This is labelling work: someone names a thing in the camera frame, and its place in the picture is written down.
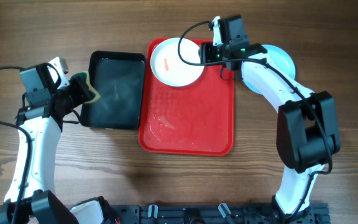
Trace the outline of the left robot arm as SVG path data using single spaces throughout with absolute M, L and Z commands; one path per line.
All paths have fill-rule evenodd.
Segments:
M 69 209 L 54 194 L 55 155 L 64 117 L 94 99 L 89 81 L 66 78 L 62 58 L 19 67 L 25 86 L 22 107 L 11 125 L 20 143 L 11 186 L 0 205 L 0 223 L 102 223 L 102 204 L 91 199 Z

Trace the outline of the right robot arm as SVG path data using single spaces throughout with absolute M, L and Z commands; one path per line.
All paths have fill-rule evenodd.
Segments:
M 309 208 L 315 179 L 332 171 L 332 156 L 340 150 L 334 99 L 299 84 L 283 50 L 250 44 L 240 15 L 217 16 L 207 24 L 213 40 L 201 44 L 200 64 L 240 73 L 278 113 L 276 147 L 285 168 L 273 204 L 283 221 L 294 220 Z

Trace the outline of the green yellow sponge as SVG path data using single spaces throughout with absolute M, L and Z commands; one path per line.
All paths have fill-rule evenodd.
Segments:
M 91 99 L 86 100 L 85 104 L 91 104 L 91 103 L 94 103 L 95 101 L 98 101 L 100 99 L 101 95 L 91 85 L 89 72 L 76 73 L 70 78 L 70 80 L 74 80 L 75 78 L 79 78 L 81 80 L 81 82 L 85 83 L 87 85 L 87 87 L 88 87 L 88 91 L 89 91 L 89 93 L 91 95 Z

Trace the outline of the white round plate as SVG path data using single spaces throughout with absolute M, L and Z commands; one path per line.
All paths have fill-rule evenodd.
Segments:
M 163 84 L 173 87 L 187 86 L 202 74 L 204 66 L 188 65 L 178 55 L 180 38 L 162 41 L 153 49 L 150 67 L 154 76 Z

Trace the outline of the light blue plate front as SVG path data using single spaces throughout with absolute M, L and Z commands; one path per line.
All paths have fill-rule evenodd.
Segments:
M 295 64 L 292 60 L 292 58 L 281 48 L 274 46 L 274 45 L 269 45 L 269 44 L 253 44 L 250 45 L 246 48 L 246 50 L 249 51 L 249 54 L 251 58 L 251 56 L 259 54 L 259 53 L 263 53 L 265 52 L 264 50 L 262 50 L 262 48 L 264 48 L 266 50 L 266 53 L 269 55 L 269 57 L 272 59 L 272 61 L 274 62 L 274 64 L 281 69 L 283 72 L 285 72 L 291 79 L 295 79 L 296 76 L 296 67 Z M 262 94 L 253 84 L 251 84 L 250 82 L 247 81 L 246 79 L 246 72 L 249 71 L 248 69 L 246 69 L 245 71 L 241 70 L 241 77 L 242 77 L 242 81 L 244 82 L 244 84 L 247 86 L 247 88 L 249 88 L 250 90 L 252 90 L 253 92 L 257 93 L 257 94 Z

